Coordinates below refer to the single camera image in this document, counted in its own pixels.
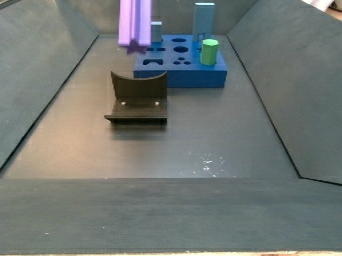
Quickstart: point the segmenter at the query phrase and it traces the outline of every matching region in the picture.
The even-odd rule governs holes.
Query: green cylinder
[[[213,66],[217,64],[220,42],[214,39],[206,39],[202,43],[201,63]]]

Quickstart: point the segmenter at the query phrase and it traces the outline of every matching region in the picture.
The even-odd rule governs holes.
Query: light blue block
[[[212,38],[216,13],[214,3],[196,3],[193,40],[202,41]]]
[[[151,42],[160,43],[164,39],[164,28],[162,28],[162,21],[153,21],[151,22]]]

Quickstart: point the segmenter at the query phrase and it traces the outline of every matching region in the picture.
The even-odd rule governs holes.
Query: bin floor
[[[118,124],[110,72],[133,76],[117,36],[95,42],[2,172],[5,179],[297,179],[229,40],[225,88],[169,89],[169,122]]]

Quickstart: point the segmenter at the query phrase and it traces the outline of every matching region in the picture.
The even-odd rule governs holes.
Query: blue foam block
[[[168,71],[169,87],[225,87],[228,66],[221,52],[216,65],[201,64],[201,44],[193,35],[164,35],[164,42],[153,43],[147,54],[138,55],[134,77],[149,78]]]

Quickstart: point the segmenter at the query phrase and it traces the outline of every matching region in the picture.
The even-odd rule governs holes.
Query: blue block
[[[149,78],[168,71],[172,88],[222,88],[226,83],[228,66],[218,52],[217,64],[201,64],[202,43],[193,35],[164,35],[162,43],[153,43],[147,54],[138,55],[135,78]]]

